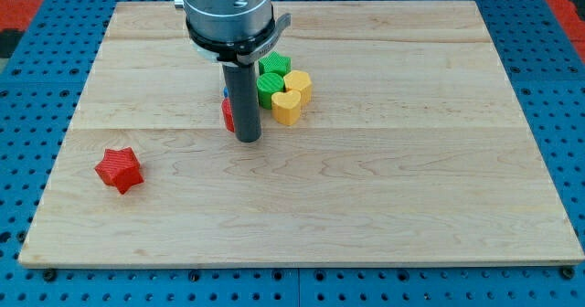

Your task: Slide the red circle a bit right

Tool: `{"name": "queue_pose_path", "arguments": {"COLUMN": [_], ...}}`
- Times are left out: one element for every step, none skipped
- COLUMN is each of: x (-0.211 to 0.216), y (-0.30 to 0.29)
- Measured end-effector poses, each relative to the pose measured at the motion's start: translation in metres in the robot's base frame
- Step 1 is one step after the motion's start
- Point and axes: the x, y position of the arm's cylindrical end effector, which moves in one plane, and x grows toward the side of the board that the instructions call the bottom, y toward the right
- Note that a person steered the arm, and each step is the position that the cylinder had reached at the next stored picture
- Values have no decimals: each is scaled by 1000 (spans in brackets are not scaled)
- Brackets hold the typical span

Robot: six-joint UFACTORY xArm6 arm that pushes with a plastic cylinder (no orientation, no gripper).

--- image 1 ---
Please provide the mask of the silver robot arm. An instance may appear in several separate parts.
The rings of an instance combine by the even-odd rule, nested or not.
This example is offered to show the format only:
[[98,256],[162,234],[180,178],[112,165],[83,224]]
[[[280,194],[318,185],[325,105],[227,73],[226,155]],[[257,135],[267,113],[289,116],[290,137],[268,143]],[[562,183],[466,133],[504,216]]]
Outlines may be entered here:
[[276,46],[292,16],[275,16],[271,0],[183,0],[186,28],[216,62],[249,66]]

